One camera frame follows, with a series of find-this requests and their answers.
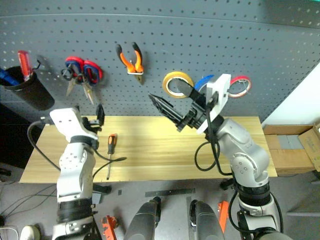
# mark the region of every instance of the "gray floor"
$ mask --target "gray floor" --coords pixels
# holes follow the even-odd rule
[[[277,197],[284,218],[284,232],[294,240],[320,239],[320,217],[287,216],[286,212],[295,209],[307,199],[318,201],[315,212],[320,212],[319,193],[320,185],[311,184],[316,178],[312,173],[299,174],[292,177],[274,177],[270,179],[271,191]],[[190,199],[203,200],[211,205],[217,212],[217,204],[222,200],[229,201],[232,189],[223,191],[219,188],[221,180],[180,180],[180,181],[142,181],[142,182],[119,182],[112,184],[112,193],[101,199],[97,206],[98,214],[95,219],[101,227],[101,218],[105,215],[116,216],[120,219],[120,226],[116,229],[119,240],[139,207],[151,199],[145,197],[145,192],[162,191],[171,189],[195,189],[194,193],[164,196],[162,198],[161,221],[155,230],[156,240],[193,240],[188,231],[188,208],[187,201]],[[3,211],[15,200],[34,194],[49,186],[49,184],[22,184],[0,183],[0,209]],[[43,194],[50,194],[54,186],[47,189]],[[23,211],[36,206],[43,201],[44,197],[37,196],[21,205],[16,211]],[[39,207],[10,216],[6,219],[6,226],[13,226],[21,232],[23,226],[38,224],[41,228],[43,239],[51,239],[52,226],[56,221],[56,198],[50,197]],[[233,216],[238,208],[235,202]],[[14,240],[15,235],[11,231],[2,230],[3,240]],[[240,239],[239,233],[227,223],[225,230],[227,240]]]

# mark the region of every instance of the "pegboard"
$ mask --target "pegboard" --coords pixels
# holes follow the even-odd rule
[[[182,71],[194,82],[223,73],[247,75],[252,89],[230,99],[224,116],[259,116],[263,121],[320,61],[320,4],[314,1],[29,1],[1,0],[0,66],[19,65],[17,51],[30,52],[42,66],[38,78],[56,103],[80,106],[94,115],[102,103],[106,115],[158,116],[148,93],[170,101],[185,114],[191,101],[162,90],[164,76]],[[143,55],[144,85],[116,55],[121,44],[135,61],[131,42]],[[96,62],[104,70],[95,87],[95,106],[76,85],[60,76],[67,56]],[[0,88],[0,101],[30,121],[45,116]]]

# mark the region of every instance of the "tool holder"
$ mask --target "tool holder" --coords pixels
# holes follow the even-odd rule
[[[10,67],[6,71],[10,76],[20,82],[18,85],[11,86],[5,81],[1,81],[0,84],[3,85],[6,90],[14,93],[26,103],[40,111],[47,110],[55,104],[54,98],[39,81],[35,72],[32,73],[29,80],[24,81],[20,66]]]

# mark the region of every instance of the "gray handle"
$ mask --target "gray handle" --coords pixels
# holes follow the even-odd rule
[[[150,200],[133,217],[123,240],[154,240],[158,203]]]
[[[217,216],[208,204],[198,201],[195,216],[197,240],[225,240]]]

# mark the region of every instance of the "wooden tabletop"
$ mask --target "wooden tabletop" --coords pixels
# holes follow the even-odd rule
[[[277,176],[259,118],[242,116],[232,119],[245,127],[253,140],[268,152],[268,173],[271,177]],[[194,153],[206,140],[204,134],[196,134],[195,128],[186,126],[182,132],[178,132],[175,125],[163,116],[106,116],[102,131],[98,132],[98,151],[104,156],[107,156],[108,136],[113,133],[117,133],[118,138],[112,158],[127,159],[112,163],[108,181],[108,168],[105,167],[95,176],[94,182],[225,178],[218,173],[217,167],[205,172],[196,168]],[[44,127],[37,146],[58,164],[67,143],[65,137],[52,125]],[[97,155],[95,160],[93,171],[106,163]],[[229,172],[230,166],[223,154],[219,161],[222,170]],[[198,162],[203,168],[212,164],[213,154],[209,144],[200,150]],[[33,150],[20,182],[56,183],[58,177],[59,172]]]

